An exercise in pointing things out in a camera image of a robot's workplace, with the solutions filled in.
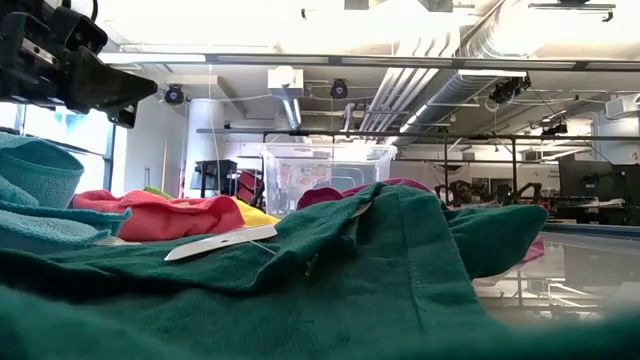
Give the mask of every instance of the clear plastic bin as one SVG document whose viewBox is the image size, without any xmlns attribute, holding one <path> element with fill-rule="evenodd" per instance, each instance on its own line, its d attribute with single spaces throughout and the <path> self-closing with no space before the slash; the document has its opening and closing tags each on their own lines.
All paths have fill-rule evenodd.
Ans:
<svg viewBox="0 0 640 360">
<path fill-rule="evenodd" d="M 396 152 L 395 146 L 387 145 L 265 144 L 267 214 L 285 217 L 310 189 L 342 192 L 387 180 Z"/>
</svg>

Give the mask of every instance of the red towel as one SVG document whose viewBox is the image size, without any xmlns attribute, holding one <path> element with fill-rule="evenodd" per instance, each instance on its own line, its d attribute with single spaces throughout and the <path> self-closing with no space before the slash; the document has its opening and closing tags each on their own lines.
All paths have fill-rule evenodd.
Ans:
<svg viewBox="0 0 640 360">
<path fill-rule="evenodd" d="M 431 192 L 431 190 L 429 190 L 426 186 L 420 184 L 417 181 L 413 181 L 411 179 L 401 179 L 401 178 L 389 179 L 389 180 L 383 181 L 383 183 L 387 185 L 392 185 L 392 186 L 398 186 L 398 185 L 409 186 L 418 190 Z M 315 205 L 321 202 L 342 200 L 346 197 L 351 197 L 357 194 L 362 189 L 367 188 L 369 185 L 371 184 L 354 187 L 353 189 L 349 189 L 342 193 L 340 193 L 338 190 L 334 188 L 329 188 L 329 187 L 307 190 L 304 192 L 304 194 L 302 194 L 302 197 L 300 198 L 300 200 L 298 200 L 298 205 L 296 207 L 296 210 L 302 210 L 307 206 Z"/>
<path fill-rule="evenodd" d="M 76 195 L 73 207 L 118 214 L 130 208 L 131 219 L 124 223 L 118 234 L 125 241 L 163 241 L 222 234 L 244 225 L 238 206 L 228 196 L 166 200 L 134 190 L 117 198 L 106 190 L 96 190 Z"/>
</svg>

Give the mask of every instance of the window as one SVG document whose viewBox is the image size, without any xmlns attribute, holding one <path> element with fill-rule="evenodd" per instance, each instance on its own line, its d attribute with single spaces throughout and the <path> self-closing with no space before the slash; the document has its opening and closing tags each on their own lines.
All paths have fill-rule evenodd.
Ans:
<svg viewBox="0 0 640 360">
<path fill-rule="evenodd" d="M 97 154 L 105 154 L 109 131 L 113 128 L 104 113 L 91 110 L 87 115 L 75 114 L 58 107 L 51 111 L 27 106 L 24 131 L 43 139 L 73 145 Z"/>
<path fill-rule="evenodd" d="M 16 130 L 20 128 L 18 104 L 0 103 L 0 126 Z"/>
<path fill-rule="evenodd" d="M 76 193 L 111 187 L 114 125 L 104 113 L 75 114 L 64 107 L 55 111 L 28 105 L 26 135 L 47 139 L 73 155 L 84 166 Z"/>
</svg>

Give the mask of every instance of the yellow towel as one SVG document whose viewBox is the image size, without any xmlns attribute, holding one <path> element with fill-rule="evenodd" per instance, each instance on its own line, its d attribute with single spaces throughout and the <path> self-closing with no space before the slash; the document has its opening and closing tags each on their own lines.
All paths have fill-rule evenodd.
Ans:
<svg viewBox="0 0 640 360">
<path fill-rule="evenodd" d="M 242 214 L 242 218 L 244 219 L 245 227 L 275 225 L 280 221 L 280 219 L 267 215 L 262 211 L 236 199 L 235 197 L 233 197 L 232 199 L 236 202 L 236 205 L 238 205 L 238 208 L 240 209 L 240 213 Z"/>
</svg>

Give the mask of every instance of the metal rail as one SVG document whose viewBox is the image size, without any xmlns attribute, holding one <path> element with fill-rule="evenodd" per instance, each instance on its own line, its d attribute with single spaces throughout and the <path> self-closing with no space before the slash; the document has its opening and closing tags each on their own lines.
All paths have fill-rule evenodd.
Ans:
<svg viewBox="0 0 640 360">
<path fill-rule="evenodd" d="M 482 59 L 375 55 L 101 53 L 106 64 L 297 65 L 511 71 L 640 72 L 640 61 Z"/>
<path fill-rule="evenodd" d="M 196 129 L 198 134 L 212 134 L 211 129 Z M 469 140 L 573 140 L 573 141 L 640 141 L 640 136 L 553 136 L 553 135 L 494 135 L 494 134 L 455 134 L 455 133 L 406 133 L 377 131 L 329 131 L 329 130 L 263 130 L 263 129 L 220 129 L 216 134 L 258 134 L 289 136 L 363 136 L 363 137 L 417 137 L 423 139 L 466 138 Z"/>
<path fill-rule="evenodd" d="M 211 134 L 211 129 L 197 129 L 197 133 L 200 134 Z M 216 133 L 219 134 L 262 134 L 262 142 L 266 143 L 267 136 L 269 135 L 289 135 L 289 136 L 311 136 L 311 135 L 321 135 L 321 136 L 331 136 L 333 139 L 333 143 L 336 141 L 336 136 L 373 136 L 373 137 L 385 137 L 385 136 L 397 136 L 397 137 L 418 137 L 418 138 L 431 138 L 431 139 L 443 139 L 443 152 L 444 159 L 440 160 L 444 161 L 445 169 L 449 165 L 450 162 L 459 163 L 459 162 L 483 162 L 483 163 L 505 163 L 505 161 L 465 161 L 465 160 L 449 160 L 447 156 L 447 150 L 449 145 L 449 138 L 467 138 L 471 140 L 490 140 L 490 139 L 506 139 L 511 140 L 511 161 L 507 161 L 506 163 L 511 163 L 513 166 L 513 189 L 517 191 L 518 189 L 518 174 L 516 164 L 525 163 L 523 161 L 518 161 L 516 156 L 516 145 L 518 140 L 578 140 L 578 141 L 587 141 L 587 140 L 602 140 L 602 141 L 640 141 L 640 136 L 531 136 L 531 135 L 496 135 L 496 134 L 449 134 L 449 133 L 400 133 L 400 132 L 374 132 L 374 131 L 353 131 L 353 132 L 343 132 L 343 131 L 324 131 L 324 130 L 216 130 Z M 409 161 L 420 161 L 420 159 L 411 159 Z M 262 173 L 264 174 L 264 159 L 262 159 Z M 448 172 L 445 171 L 445 203 L 449 205 L 449 176 Z"/>
</svg>

